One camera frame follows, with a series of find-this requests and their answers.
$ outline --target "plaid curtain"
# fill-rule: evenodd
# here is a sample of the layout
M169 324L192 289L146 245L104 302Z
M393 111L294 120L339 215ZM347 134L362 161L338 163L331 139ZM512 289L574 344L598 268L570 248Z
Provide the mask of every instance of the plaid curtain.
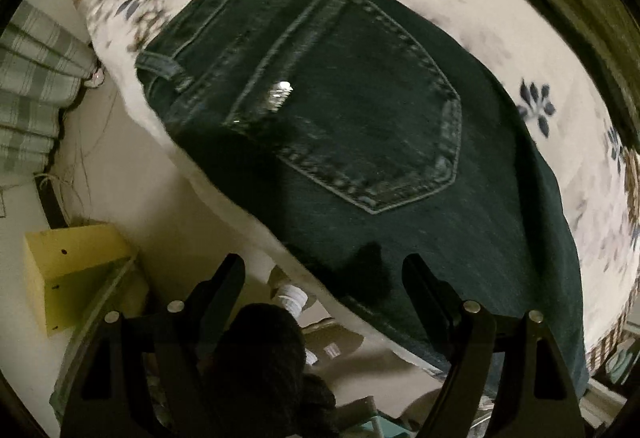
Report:
M0 172L41 172L94 52L23 1L0 36Z

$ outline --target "yellow box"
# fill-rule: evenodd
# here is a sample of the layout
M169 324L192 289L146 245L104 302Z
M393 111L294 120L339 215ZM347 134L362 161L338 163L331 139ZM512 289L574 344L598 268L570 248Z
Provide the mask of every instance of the yellow box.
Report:
M111 224L25 234L27 294L40 327L50 336L74 326L113 262L133 255Z

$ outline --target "dark denim jeans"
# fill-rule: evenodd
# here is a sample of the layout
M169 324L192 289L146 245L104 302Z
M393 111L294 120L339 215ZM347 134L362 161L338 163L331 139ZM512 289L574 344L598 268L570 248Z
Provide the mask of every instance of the dark denim jeans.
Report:
M193 0L136 64L174 141L364 320L447 368L402 288L418 252L462 298L541 310L583 391L555 177L500 83L442 30L395 0Z

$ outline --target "bed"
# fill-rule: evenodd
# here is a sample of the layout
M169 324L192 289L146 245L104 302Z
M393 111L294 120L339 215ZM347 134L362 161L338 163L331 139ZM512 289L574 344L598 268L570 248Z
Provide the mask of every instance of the bed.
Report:
M339 303L247 212L225 198L172 142L145 100L135 60L191 0L74 0L127 112L146 129L220 217L264 249L345 327L381 339L430 368ZM636 153L623 147L578 57L526 0L398 0L453 37L510 94L558 181L580 259L584 345L594 373L615 347L638 292Z

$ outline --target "denim fabric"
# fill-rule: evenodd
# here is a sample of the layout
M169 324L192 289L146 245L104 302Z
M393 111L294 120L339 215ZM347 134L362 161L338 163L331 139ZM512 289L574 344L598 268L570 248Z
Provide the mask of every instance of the denim fabric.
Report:
M174 141L357 315L448 367L402 287L418 252L494 313L543 311L584 390L555 177L500 83L439 28L395 0L193 0L136 65Z

